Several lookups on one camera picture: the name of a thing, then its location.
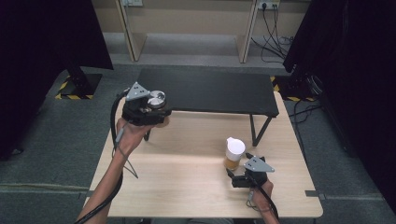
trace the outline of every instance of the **light wood tabletop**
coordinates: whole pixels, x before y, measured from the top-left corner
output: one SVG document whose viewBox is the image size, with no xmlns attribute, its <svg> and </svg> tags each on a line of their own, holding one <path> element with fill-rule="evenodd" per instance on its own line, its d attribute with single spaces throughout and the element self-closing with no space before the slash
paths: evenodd
<svg viewBox="0 0 396 224">
<path fill-rule="evenodd" d="M 131 154 L 139 176 L 124 170 L 121 190 L 113 200 L 111 217 L 261 217 L 246 206 L 248 189 L 233 188 L 223 165 L 226 139 L 241 139 L 249 152 L 275 168 L 272 199 L 280 217 L 320 217 L 318 197 L 291 127 L 283 100 L 274 92 L 279 115 L 271 121 L 260 143 L 253 147 L 248 115 L 173 111 L 170 122 L 154 128 L 147 142 Z M 261 127 L 265 116 L 254 116 Z M 94 190 L 111 161 L 108 136 L 95 172 Z M 241 175 L 243 162 L 235 170 Z"/>
</svg>

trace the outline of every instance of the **person's right arm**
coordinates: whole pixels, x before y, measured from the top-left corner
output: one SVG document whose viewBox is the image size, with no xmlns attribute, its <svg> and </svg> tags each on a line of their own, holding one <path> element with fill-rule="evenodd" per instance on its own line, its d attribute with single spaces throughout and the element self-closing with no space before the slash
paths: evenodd
<svg viewBox="0 0 396 224">
<path fill-rule="evenodd" d="M 274 188 L 274 184 L 267 180 L 262 185 L 262 189 L 271 197 L 272 190 Z M 253 202 L 256 204 L 256 207 L 259 209 L 260 214 L 262 214 L 262 218 L 264 219 L 265 224 L 278 224 L 274 211 L 271 209 L 271 205 L 268 200 L 262 195 L 258 188 L 253 190 Z"/>
</svg>

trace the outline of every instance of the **hand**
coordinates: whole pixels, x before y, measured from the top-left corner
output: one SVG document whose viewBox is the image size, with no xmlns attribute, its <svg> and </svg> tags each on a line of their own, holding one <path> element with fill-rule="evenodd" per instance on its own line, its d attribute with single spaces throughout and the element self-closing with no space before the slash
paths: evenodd
<svg viewBox="0 0 396 224">
<path fill-rule="evenodd" d="M 265 182 L 262 185 L 262 189 L 268 194 L 269 197 L 271 197 L 272 190 L 274 188 L 274 184 L 268 179 L 267 182 Z M 268 200 L 262 195 L 260 190 L 258 188 L 253 189 L 253 202 L 256 204 L 257 208 L 262 211 L 270 211 L 271 210 L 271 205 L 268 202 Z"/>
<path fill-rule="evenodd" d="M 154 125 L 134 126 L 125 119 L 119 119 L 117 121 L 117 133 L 121 128 L 124 129 L 124 133 L 117 149 L 121 149 L 125 156 L 128 157 L 139 146 L 145 134 L 153 127 Z"/>
</svg>

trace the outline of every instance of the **cup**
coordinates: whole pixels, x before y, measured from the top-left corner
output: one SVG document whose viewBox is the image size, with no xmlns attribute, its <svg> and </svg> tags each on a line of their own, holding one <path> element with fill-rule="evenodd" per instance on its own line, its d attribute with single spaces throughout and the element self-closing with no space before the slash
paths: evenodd
<svg viewBox="0 0 396 224">
<path fill-rule="evenodd" d="M 242 154 L 245 152 L 245 144 L 239 139 L 229 137 L 227 139 L 227 150 L 225 152 L 224 166 L 235 170 L 239 166 Z"/>
</svg>

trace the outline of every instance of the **gray carpet floor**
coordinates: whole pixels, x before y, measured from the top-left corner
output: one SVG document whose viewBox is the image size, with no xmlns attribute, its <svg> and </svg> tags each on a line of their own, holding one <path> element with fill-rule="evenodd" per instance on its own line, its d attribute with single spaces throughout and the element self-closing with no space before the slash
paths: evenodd
<svg viewBox="0 0 396 224">
<path fill-rule="evenodd" d="M 141 68 L 188 66 L 203 72 L 217 70 L 286 75 L 278 64 L 264 63 L 260 51 L 255 51 L 254 47 L 249 53 L 248 63 L 240 64 L 234 54 L 236 49 L 230 43 L 221 41 L 214 45 L 215 50 L 228 52 L 230 60 L 227 61 L 228 56 L 216 52 L 207 56 L 203 51 L 189 47 L 189 41 L 198 40 L 183 42 L 185 48 L 167 49 L 167 43 L 174 41 L 173 38 L 167 35 L 154 37 L 161 38 L 161 44 L 155 42 L 155 38 L 148 39 L 141 60 L 132 63 L 122 41 L 118 42 L 120 36 L 106 35 L 115 70 L 83 68 L 86 73 L 103 74 L 91 100 L 56 100 L 54 97 L 67 74 L 62 72 L 59 75 L 21 142 L 24 152 L 0 162 L 1 224 L 73 223 L 82 208 L 106 141 L 110 107 L 116 94 L 135 81 Z M 288 112 L 293 114 L 296 103 L 284 103 Z M 318 101 L 302 102 L 298 104 L 297 111 L 319 104 Z M 297 120 L 304 117 L 305 114 L 302 114 Z M 345 152 L 325 111 L 312 111 L 305 122 L 298 124 L 298 131 L 324 210 L 316 223 L 396 223 L 395 215 L 365 172 L 361 161 Z M 111 218 L 108 223 L 138 221 L 136 218 Z M 313 222 L 312 219 L 281 219 L 281 223 Z"/>
</svg>

